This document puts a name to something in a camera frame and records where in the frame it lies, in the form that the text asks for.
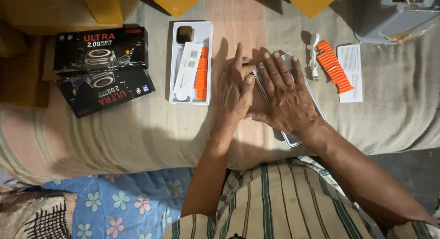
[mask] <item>blue floral fabric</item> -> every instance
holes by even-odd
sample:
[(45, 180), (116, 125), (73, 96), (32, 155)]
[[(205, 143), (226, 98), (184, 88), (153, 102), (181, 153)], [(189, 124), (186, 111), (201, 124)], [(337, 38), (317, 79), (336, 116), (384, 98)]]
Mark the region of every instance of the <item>blue floral fabric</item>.
[(55, 180), (47, 189), (77, 193), (72, 235), (90, 238), (162, 238), (180, 219), (190, 168)]

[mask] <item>white box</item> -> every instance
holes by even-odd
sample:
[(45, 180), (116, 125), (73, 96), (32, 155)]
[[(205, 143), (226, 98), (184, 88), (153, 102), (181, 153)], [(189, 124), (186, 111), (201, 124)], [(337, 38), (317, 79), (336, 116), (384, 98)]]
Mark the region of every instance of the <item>white box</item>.
[[(190, 26), (194, 29), (194, 38), (192, 43), (203, 44), (208, 47), (208, 80), (206, 82), (206, 99), (197, 99), (194, 93), (188, 101), (179, 101), (176, 94), (173, 93), (178, 66), (184, 50), (184, 47), (176, 41), (177, 29), (181, 26)], [(209, 105), (211, 93), (211, 57), (212, 57), (212, 22), (210, 21), (192, 21), (192, 22), (175, 22), (173, 26), (173, 50), (171, 53), (171, 78), (169, 84), (169, 102), (172, 104), (190, 104), (190, 105)]]
[[(282, 56), (284, 62), (286, 63), (286, 67), (290, 70), (290, 72), (292, 72), (292, 54), (291, 53), (286, 53)], [(264, 98), (266, 99), (267, 105), (269, 105), (269, 101), (267, 100), (267, 96), (266, 96), (266, 92), (264, 91), (263, 86), (260, 83), (260, 78), (258, 77), (258, 68), (256, 70), (253, 71), (253, 75), (255, 76), (256, 82), (258, 84), (258, 86), (261, 89), (261, 92), (263, 93)], [(313, 92), (310, 89), (310, 86), (308, 85), (307, 81), (305, 81), (305, 85), (307, 86), (307, 89), (311, 95), (311, 99), (313, 101), (313, 104), (315, 105), (315, 109), (316, 112), (325, 120), (327, 121), (326, 116), (324, 115), (324, 112), (322, 111), (321, 107), (318, 104), (318, 101), (316, 100), (315, 96), (313, 95)], [(289, 148), (292, 148), (294, 146), (298, 146), (300, 144), (302, 144), (303, 142), (295, 135), (292, 134), (288, 134), (285, 133), (283, 131), (281, 131), (281, 134), (284, 137), (284, 140), (286, 141), (287, 145), (289, 146)]]

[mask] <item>left hand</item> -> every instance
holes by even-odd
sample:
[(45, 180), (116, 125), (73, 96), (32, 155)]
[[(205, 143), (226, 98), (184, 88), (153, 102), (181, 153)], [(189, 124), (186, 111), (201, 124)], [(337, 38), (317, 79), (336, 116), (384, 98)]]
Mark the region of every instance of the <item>left hand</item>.
[(235, 131), (239, 121), (246, 116), (255, 84), (255, 77), (249, 73), (256, 69), (255, 65), (247, 65), (249, 61), (250, 58), (243, 57), (243, 46), (239, 43), (231, 67), (220, 76), (214, 128), (227, 127)]

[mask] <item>fingernail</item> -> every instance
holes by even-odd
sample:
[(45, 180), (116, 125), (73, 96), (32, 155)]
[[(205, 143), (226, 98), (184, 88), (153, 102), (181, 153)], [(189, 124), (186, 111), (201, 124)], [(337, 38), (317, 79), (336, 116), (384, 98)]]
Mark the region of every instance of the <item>fingernail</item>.
[(253, 83), (253, 80), (254, 80), (254, 79), (255, 79), (255, 78), (254, 78), (253, 75), (247, 75), (247, 76), (245, 77), (245, 82), (246, 82), (246, 84), (251, 85), (251, 84)]

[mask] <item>hand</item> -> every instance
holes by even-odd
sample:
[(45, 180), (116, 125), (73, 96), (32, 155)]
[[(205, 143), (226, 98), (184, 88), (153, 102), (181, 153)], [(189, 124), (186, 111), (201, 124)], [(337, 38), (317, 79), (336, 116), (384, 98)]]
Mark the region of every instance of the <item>hand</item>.
[(252, 104), (252, 89), (255, 78), (252, 74), (255, 65), (247, 65), (250, 58), (243, 57), (243, 46), (237, 45), (237, 52), (231, 67), (220, 76), (219, 93), (215, 103), (214, 128), (226, 126), (237, 128)]
[(292, 57), (295, 81), (279, 52), (274, 52), (273, 58), (275, 63), (268, 53), (264, 53), (265, 64), (260, 63), (258, 71), (271, 113), (257, 112), (249, 116), (305, 141), (312, 137), (313, 127), (324, 120), (315, 110), (297, 57)]

